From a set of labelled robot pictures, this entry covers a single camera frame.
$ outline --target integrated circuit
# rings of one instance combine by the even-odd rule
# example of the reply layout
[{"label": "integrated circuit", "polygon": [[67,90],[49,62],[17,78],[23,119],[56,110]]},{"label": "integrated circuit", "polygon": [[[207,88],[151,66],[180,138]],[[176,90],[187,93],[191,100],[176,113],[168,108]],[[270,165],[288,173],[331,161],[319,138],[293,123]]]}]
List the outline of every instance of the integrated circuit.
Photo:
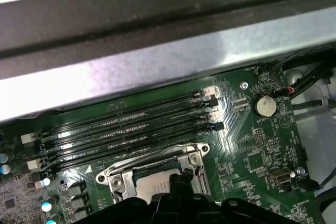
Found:
[{"label": "integrated circuit", "polygon": [[264,168],[264,158],[262,152],[249,154],[247,156],[247,162],[251,172]]},{"label": "integrated circuit", "polygon": [[6,207],[6,209],[15,207],[14,200],[13,199],[6,200],[5,201],[5,207]]}]

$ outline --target black connector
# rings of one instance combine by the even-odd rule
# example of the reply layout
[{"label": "black connector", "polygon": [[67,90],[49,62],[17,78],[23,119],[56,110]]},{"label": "black connector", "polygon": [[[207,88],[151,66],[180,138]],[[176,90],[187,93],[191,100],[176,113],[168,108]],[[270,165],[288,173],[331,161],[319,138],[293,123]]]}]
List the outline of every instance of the black connector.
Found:
[{"label": "black connector", "polygon": [[304,178],[299,180],[298,186],[306,191],[317,191],[321,189],[319,183],[310,178]]},{"label": "black connector", "polygon": [[296,156],[298,157],[300,161],[304,161],[304,162],[308,161],[308,155],[307,155],[305,148],[298,147],[295,149],[295,151],[296,151]]},{"label": "black connector", "polygon": [[219,105],[218,99],[215,97],[214,94],[210,96],[210,100],[202,102],[202,107],[204,108],[213,108]]},{"label": "black connector", "polygon": [[223,130],[224,127],[224,123],[223,122],[218,122],[218,123],[212,123],[209,127],[210,131],[220,131]]},{"label": "black connector", "polygon": [[288,89],[281,89],[274,91],[274,97],[288,97],[290,95]]},{"label": "black connector", "polygon": [[284,190],[287,193],[293,191],[291,182],[285,182],[285,183],[279,184],[279,188]]}]

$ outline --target mounting hole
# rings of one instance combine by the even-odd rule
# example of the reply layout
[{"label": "mounting hole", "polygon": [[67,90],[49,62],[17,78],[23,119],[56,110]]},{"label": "mounting hole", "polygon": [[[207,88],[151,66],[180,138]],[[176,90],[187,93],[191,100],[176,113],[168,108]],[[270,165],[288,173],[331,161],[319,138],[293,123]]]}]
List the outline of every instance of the mounting hole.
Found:
[{"label": "mounting hole", "polygon": [[98,177],[98,181],[99,181],[99,182],[104,182],[104,180],[105,180],[105,177],[104,177],[104,176],[100,175],[100,176]]},{"label": "mounting hole", "polygon": [[203,152],[207,152],[208,149],[209,149],[209,148],[208,148],[208,146],[206,146],[206,145],[204,145],[204,146],[202,147],[202,151],[203,151]]},{"label": "mounting hole", "polygon": [[235,200],[230,200],[230,201],[228,202],[228,204],[229,204],[230,206],[232,206],[232,207],[236,207],[236,206],[238,206],[238,202],[235,201]]}]

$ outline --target metal frame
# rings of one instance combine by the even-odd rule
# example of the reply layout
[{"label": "metal frame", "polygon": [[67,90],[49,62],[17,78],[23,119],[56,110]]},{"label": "metal frame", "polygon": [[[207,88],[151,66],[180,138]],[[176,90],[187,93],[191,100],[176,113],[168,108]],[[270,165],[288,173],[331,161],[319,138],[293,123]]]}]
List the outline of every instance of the metal frame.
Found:
[{"label": "metal frame", "polygon": [[0,29],[6,32],[0,39],[0,121],[335,41],[333,3],[24,0],[1,4]]}]

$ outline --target chip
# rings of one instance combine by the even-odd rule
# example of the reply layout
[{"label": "chip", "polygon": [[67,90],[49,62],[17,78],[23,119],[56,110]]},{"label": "chip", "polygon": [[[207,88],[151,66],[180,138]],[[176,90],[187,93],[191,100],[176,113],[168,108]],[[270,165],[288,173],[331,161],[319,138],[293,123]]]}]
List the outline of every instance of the chip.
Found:
[{"label": "chip", "polygon": [[42,224],[41,218],[33,219],[31,222],[31,224]]},{"label": "chip", "polygon": [[262,156],[263,155],[261,152],[257,152],[255,154],[251,154],[247,156],[247,160],[248,160],[248,164],[250,166],[251,172],[264,167],[264,159]]},{"label": "chip", "polygon": [[15,207],[14,200],[10,199],[10,200],[5,201],[5,206],[6,206],[6,209]]},{"label": "chip", "polygon": [[27,183],[27,189],[32,189],[35,187],[35,184],[33,182]]}]

